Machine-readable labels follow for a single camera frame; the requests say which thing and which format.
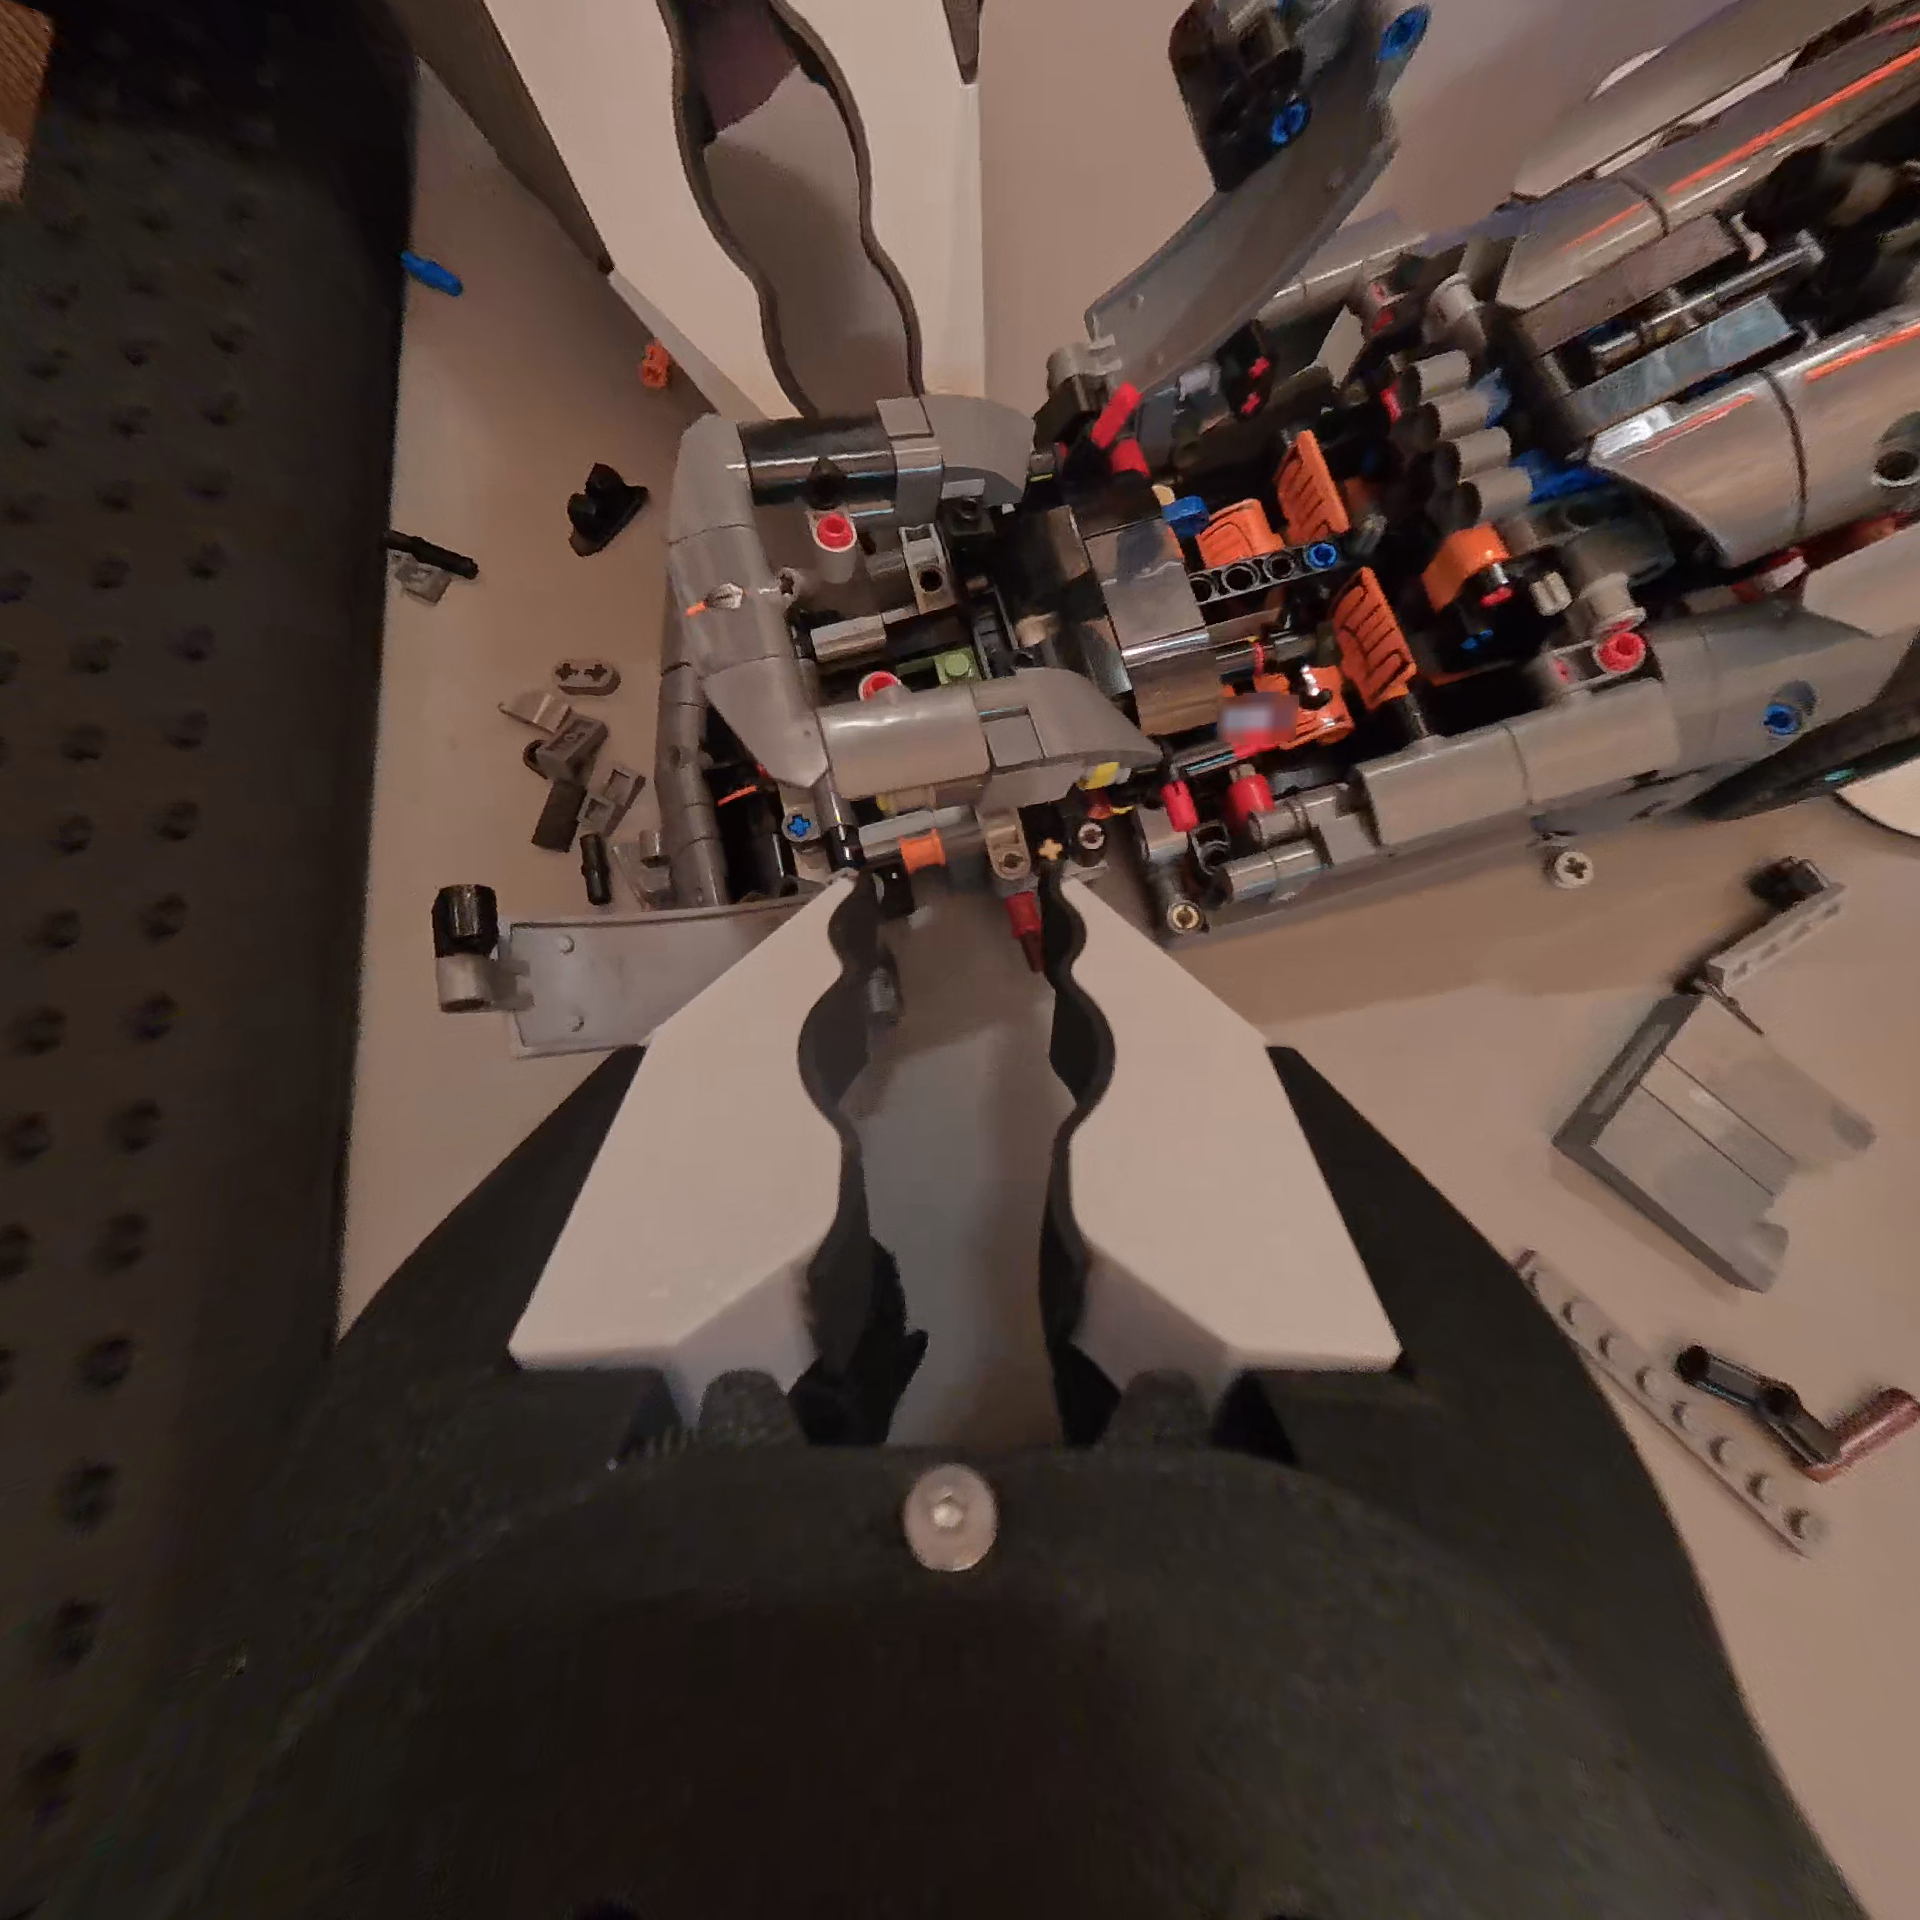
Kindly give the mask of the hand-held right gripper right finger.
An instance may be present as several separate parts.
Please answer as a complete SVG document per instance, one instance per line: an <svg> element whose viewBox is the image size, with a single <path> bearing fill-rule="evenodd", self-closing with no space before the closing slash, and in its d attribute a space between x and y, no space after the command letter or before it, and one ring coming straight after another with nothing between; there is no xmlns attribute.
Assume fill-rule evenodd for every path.
<svg viewBox="0 0 1920 1920"><path fill-rule="evenodd" d="M1080 880L1039 888L1052 1142L1039 1321L1068 1433L1145 1377L1383 1377L1401 1339L1264 1036Z"/></svg>

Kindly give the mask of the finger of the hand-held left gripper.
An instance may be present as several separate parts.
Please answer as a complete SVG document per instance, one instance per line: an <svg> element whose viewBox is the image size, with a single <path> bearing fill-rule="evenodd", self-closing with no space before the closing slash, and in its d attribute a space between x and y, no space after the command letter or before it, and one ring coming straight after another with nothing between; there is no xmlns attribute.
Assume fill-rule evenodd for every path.
<svg viewBox="0 0 1920 1920"><path fill-rule="evenodd" d="M808 409L712 197L669 4L430 2L425 62L715 411Z"/></svg>
<svg viewBox="0 0 1920 1920"><path fill-rule="evenodd" d="M977 91L945 4L773 4L799 74L768 104L763 336L795 405L859 348L907 393L987 392Z"/></svg>

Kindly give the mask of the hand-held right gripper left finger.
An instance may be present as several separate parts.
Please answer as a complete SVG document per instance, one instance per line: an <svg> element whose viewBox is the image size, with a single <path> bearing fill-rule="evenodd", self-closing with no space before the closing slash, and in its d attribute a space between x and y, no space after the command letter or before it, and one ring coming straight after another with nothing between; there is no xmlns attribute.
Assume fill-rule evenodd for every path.
<svg viewBox="0 0 1920 1920"><path fill-rule="evenodd" d="M656 1032L511 1330L520 1371L651 1371L687 1419L768 1377L806 1437L886 1441L927 1347L847 1115L886 963L872 880L840 874Z"/></svg>

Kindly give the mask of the grey orange lego car model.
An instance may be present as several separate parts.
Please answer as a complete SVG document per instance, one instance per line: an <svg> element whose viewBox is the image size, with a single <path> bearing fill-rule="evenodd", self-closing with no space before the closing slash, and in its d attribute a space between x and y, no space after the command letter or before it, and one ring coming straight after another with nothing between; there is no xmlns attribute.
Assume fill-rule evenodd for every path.
<svg viewBox="0 0 1920 1920"><path fill-rule="evenodd" d="M683 437L659 833L439 1009L639 1044L840 874L1139 869L1167 944L1916 762L1916 4L1727 4L1454 230L1350 224L1427 4L1188 4L1206 203L1046 361Z"/></svg>

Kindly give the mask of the grey lego plate with holes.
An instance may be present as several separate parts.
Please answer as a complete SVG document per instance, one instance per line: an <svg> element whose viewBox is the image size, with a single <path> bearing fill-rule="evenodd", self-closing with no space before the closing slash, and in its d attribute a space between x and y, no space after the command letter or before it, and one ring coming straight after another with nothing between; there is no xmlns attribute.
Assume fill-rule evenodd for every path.
<svg viewBox="0 0 1920 1920"><path fill-rule="evenodd" d="M1811 1481L1764 1452L1752 1428L1736 1422L1732 1404L1685 1382L1541 1256L1525 1251L1513 1267L1588 1371L1632 1402L1641 1419L1686 1452L1742 1510L1800 1556L1825 1548L1831 1528L1811 1498Z"/></svg>

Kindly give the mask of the black lego clip piece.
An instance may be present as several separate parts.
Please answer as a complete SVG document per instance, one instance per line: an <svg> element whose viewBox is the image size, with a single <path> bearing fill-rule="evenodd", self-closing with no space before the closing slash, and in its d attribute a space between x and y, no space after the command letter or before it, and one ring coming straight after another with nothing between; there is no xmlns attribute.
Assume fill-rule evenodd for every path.
<svg viewBox="0 0 1920 1920"><path fill-rule="evenodd" d="M580 557L601 555L649 506L651 491L615 466L595 461L566 498L566 544Z"/></svg>

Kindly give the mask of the grey lego panel assembly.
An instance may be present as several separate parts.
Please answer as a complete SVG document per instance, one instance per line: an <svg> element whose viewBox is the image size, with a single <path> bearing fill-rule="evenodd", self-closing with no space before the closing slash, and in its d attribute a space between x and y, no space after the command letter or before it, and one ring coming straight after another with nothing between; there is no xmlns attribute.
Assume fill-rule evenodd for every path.
<svg viewBox="0 0 1920 1920"><path fill-rule="evenodd" d="M1861 1156L1875 1125L1710 993L1660 1000L1552 1137L1719 1280L1769 1292L1795 1180Z"/></svg>

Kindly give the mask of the black connector with brown pin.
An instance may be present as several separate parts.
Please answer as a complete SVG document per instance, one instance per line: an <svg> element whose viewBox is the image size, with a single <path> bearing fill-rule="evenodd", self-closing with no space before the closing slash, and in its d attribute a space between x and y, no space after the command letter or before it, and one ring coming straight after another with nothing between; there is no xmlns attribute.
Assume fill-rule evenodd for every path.
<svg viewBox="0 0 1920 1920"><path fill-rule="evenodd" d="M1670 1370L1685 1386L1747 1413L1785 1446L1799 1473L1817 1484L1835 1481L1917 1428L1917 1400L1902 1388L1883 1388L1840 1418L1822 1422L1785 1381L1699 1345L1683 1348Z"/></svg>

